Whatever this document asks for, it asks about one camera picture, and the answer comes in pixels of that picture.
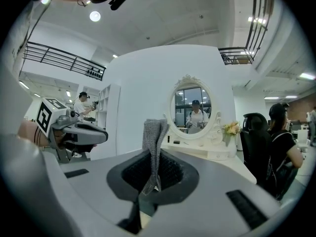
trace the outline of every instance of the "white mirror frame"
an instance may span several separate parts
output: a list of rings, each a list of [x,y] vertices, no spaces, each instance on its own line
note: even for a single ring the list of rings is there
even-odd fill
[[[212,105],[211,117],[208,120],[207,126],[201,132],[198,132],[195,134],[187,134],[180,131],[174,124],[173,119],[171,117],[171,103],[172,103],[173,97],[175,96],[177,90],[181,86],[184,86],[185,84],[188,84],[188,83],[197,84],[202,89],[204,89],[205,92],[210,97],[211,105]],[[175,84],[167,104],[168,104],[167,105],[168,111],[167,111],[166,117],[168,119],[168,123],[170,124],[170,129],[175,135],[186,140],[196,140],[196,139],[201,139],[202,137],[207,136],[207,138],[211,140],[212,144],[219,144],[222,142],[223,134],[222,134],[222,129],[220,127],[220,120],[221,120],[220,110],[218,109],[215,96],[211,93],[209,87],[204,82],[190,75],[185,75],[184,77],[182,77],[181,80],[179,80]]]

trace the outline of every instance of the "oval mirror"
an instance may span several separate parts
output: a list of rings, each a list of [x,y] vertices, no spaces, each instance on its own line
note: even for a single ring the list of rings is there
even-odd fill
[[[208,124],[211,111],[209,95],[195,83],[180,86],[171,102],[172,121],[187,134],[201,132]]]

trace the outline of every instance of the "white vase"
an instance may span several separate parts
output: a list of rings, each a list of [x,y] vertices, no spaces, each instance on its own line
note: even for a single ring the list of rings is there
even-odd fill
[[[235,140],[235,136],[231,136],[228,146],[227,146],[229,153],[228,153],[228,157],[229,158],[233,158],[236,156],[237,153],[237,146],[236,146],[236,140]]]

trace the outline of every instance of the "black metal railing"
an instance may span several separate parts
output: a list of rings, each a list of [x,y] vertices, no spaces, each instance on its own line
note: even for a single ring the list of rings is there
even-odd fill
[[[219,48],[225,65],[252,64],[268,30],[274,0],[253,0],[249,35],[245,47]]]
[[[225,65],[252,64],[251,54],[245,47],[225,47],[218,49]]]
[[[27,43],[24,59],[50,64],[101,81],[106,70],[106,67],[96,62],[89,61],[75,54],[51,46],[30,41]]]

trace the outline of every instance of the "gray knitted fabric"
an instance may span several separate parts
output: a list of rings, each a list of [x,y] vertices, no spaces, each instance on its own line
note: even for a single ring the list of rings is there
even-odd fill
[[[143,194],[148,195],[155,187],[161,191],[160,178],[158,175],[160,147],[169,125],[166,119],[148,119],[144,123],[143,150],[149,149],[151,153],[152,173],[143,188]]]

